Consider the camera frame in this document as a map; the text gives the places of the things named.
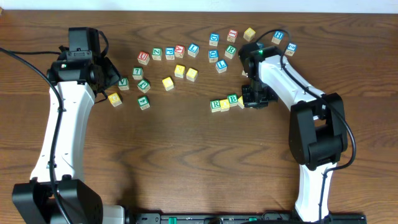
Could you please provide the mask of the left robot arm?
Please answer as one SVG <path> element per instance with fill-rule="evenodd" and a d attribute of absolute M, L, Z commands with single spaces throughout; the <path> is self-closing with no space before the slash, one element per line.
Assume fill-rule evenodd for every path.
<path fill-rule="evenodd" d="M 40 157 L 30 181 L 15 184 L 12 201 L 26 223 L 129 223 L 120 205 L 104 205 L 84 183 L 83 148 L 90 111 L 99 93 L 121 80 L 100 48 L 101 31 L 74 27 L 44 80 L 50 111 Z"/>

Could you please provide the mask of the yellow block top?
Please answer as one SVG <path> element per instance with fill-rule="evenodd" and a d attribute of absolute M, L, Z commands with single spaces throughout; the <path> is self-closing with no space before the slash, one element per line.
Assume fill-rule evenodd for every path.
<path fill-rule="evenodd" d="M 256 35 L 256 31 L 254 29 L 252 29 L 251 27 L 249 27 L 244 31 L 243 38 L 244 38 L 244 40 L 250 42 L 255 37 L 255 35 Z"/>

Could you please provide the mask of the red I block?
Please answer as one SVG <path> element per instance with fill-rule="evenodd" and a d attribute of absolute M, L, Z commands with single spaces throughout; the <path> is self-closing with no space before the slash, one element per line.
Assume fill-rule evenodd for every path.
<path fill-rule="evenodd" d="M 227 35 L 227 41 L 235 43 L 237 36 L 238 36 L 238 31 L 230 29 Z"/>

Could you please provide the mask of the blue d block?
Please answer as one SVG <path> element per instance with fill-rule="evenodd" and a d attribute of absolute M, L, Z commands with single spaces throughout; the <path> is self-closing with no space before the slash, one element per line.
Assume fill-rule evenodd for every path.
<path fill-rule="evenodd" d="M 208 51 L 208 60 L 210 63 L 215 63 L 218 61 L 218 51 L 217 50 L 209 50 Z"/>
<path fill-rule="evenodd" d="M 210 34 L 210 38 L 209 38 L 209 45 L 217 47 L 219 39 L 220 39 L 220 35 L 219 34 L 211 33 Z"/>

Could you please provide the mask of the yellow K block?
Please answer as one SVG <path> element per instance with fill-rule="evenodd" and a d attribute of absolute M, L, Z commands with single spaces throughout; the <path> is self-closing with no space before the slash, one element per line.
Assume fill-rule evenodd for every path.
<path fill-rule="evenodd" d="M 183 65 L 176 65 L 174 74 L 178 78 L 184 78 L 185 75 L 185 66 Z"/>

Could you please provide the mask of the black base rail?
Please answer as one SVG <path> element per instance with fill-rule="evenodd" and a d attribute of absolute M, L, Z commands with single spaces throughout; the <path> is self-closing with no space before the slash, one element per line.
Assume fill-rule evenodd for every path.
<path fill-rule="evenodd" d="M 127 219 L 136 224 L 240 224 L 240 223 L 305 223 L 289 213 L 266 212 L 262 215 L 161 215 L 140 213 Z"/>

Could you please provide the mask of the green 4 block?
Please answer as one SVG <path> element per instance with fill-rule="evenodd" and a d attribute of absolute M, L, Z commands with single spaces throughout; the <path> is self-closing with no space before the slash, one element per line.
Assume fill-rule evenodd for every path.
<path fill-rule="evenodd" d="M 137 99 L 137 102 L 141 110 L 146 110 L 150 108 L 149 99 L 146 96 L 139 97 Z"/>

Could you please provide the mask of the yellow O block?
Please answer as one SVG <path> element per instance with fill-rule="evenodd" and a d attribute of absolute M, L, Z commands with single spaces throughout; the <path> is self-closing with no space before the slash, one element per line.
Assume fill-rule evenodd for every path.
<path fill-rule="evenodd" d="M 220 100 L 220 111 L 228 111 L 230 109 L 230 103 L 228 99 Z"/>
<path fill-rule="evenodd" d="M 241 109 L 244 109 L 244 108 L 245 108 L 245 105 L 244 105 L 243 97 L 242 97 L 242 96 L 240 96 L 240 97 L 238 98 L 238 106 L 239 106 Z"/>

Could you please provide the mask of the green V block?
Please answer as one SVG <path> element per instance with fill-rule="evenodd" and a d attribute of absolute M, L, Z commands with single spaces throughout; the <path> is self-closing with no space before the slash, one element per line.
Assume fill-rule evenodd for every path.
<path fill-rule="evenodd" d="M 118 88 L 121 91 L 129 90 L 129 80 L 128 80 L 128 78 L 124 77 L 124 78 L 120 79 L 120 81 L 118 82 Z"/>

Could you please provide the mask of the blue D block lower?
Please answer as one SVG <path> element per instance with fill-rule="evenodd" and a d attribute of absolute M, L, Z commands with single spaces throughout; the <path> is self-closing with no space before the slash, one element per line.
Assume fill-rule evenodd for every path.
<path fill-rule="evenodd" d="M 210 63 L 215 63 L 218 61 L 218 51 L 217 50 L 209 50 L 208 51 L 208 60 Z"/>

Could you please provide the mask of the green r block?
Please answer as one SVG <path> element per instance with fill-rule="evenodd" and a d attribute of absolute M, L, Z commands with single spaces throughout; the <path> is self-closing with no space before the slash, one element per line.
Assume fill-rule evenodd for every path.
<path fill-rule="evenodd" d="M 212 100 L 210 101 L 211 112 L 221 111 L 220 100 Z"/>
<path fill-rule="evenodd" d="M 233 59 L 233 57 L 236 54 L 236 51 L 237 51 L 236 47 L 234 47 L 232 45 L 229 45 L 229 46 L 227 46 L 227 48 L 225 50 L 224 56 L 229 58 L 229 59 Z"/>

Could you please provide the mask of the blue L block upper left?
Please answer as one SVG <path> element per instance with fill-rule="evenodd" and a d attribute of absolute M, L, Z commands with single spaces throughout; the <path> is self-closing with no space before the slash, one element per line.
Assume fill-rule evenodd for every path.
<path fill-rule="evenodd" d="M 199 46 L 197 44 L 191 43 L 188 47 L 188 54 L 191 57 L 196 57 L 199 53 Z"/>

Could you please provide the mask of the yellow S block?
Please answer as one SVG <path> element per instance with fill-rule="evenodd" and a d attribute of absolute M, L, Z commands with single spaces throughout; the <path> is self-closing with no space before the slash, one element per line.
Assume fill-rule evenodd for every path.
<path fill-rule="evenodd" d="M 195 70 L 194 68 L 189 68 L 187 73 L 186 73 L 186 78 L 187 80 L 190 80 L 191 82 L 194 82 L 197 79 L 198 76 L 198 71 Z"/>

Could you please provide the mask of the green B block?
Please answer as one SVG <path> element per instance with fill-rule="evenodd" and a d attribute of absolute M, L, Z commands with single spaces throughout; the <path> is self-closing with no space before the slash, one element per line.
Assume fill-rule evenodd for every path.
<path fill-rule="evenodd" d="M 233 106 L 237 106 L 238 105 L 238 96 L 237 94 L 231 94 L 227 96 L 228 102 L 229 102 L 229 106 L 233 107 Z"/>

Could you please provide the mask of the red A block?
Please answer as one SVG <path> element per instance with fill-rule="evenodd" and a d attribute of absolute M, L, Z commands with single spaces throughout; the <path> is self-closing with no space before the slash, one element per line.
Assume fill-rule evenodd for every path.
<path fill-rule="evenodd" d="M 185 47 L 183 45 L 175 46 L 175 57 L 183 58 L 185 54 Z"/>

